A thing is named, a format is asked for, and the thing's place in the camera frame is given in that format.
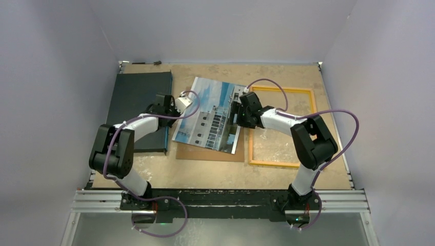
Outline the yellow picture frame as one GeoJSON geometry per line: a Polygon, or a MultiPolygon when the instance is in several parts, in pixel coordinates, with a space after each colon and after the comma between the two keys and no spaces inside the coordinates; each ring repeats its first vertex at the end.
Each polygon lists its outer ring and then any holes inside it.
{"type": "MultiPolygon", "coordinates": [[[[279,88],[272,86],[251,86],[250,91],[270,91],[270,92],[281,92],[279,88]]],[[[284,87],[283,88],[284,95],[286,93],[300,93],[307,94],[309,98],[310,112],[317,112],[317,105],[315,102],[314,91],[312,89],[307,88],[292,88],[292,87],[284,87]]],[[[300,166],[299,163],[295,162],[279,162],[279,161],[263,161],[263,160],[255,160],[253,158],[254,149],[253,149],[253,129],[249,130],[248,134],[248,163],[250,165],[256,166],[274,166],[274,167],[285,167],[285,168],[298,168],[300,166]]]]}

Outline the building and sky photo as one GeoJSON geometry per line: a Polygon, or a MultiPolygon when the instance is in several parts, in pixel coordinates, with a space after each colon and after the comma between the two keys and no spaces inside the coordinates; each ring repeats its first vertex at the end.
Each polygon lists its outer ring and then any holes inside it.
{"type": "Polygon", "coordinates": [[[190,90],[196,92],[199,101],[193,93],[193,99],[185,114],[194,112],[190,117],[180,120],[174,131],[172,140],[214,151],[235,154],[239,127],[231,116],[231,106],[239,103],[245,86],[196,77],[190,90]]]}

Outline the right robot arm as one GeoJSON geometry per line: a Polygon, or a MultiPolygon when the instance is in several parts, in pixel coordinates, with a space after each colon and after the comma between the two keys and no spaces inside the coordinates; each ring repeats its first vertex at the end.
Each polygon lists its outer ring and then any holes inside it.
{"type": "Polygon", "coordinates": [[[288,202],[296,209],[308,202],[319,171],[338,152],[338,145],[319,115],[295,116],[262,106],[254,92],[230,106],[230,123],[243,128],[271,129],[292,137],[300,167],[288,188],[288,202]]]}

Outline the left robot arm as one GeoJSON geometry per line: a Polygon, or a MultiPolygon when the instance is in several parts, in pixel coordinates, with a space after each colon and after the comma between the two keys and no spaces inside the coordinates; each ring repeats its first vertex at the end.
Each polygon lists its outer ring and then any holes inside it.
{"type": "Polygon", "coordinates": [[[138,116],[116,125],[100,125],[89,157],[90,169],[130,193],[139,209],[148,209],[153,203],[151,184],[133,169],[134,144],[150,133],[171,127],[191,104],[185,96],[158,94],[138,116]]]}

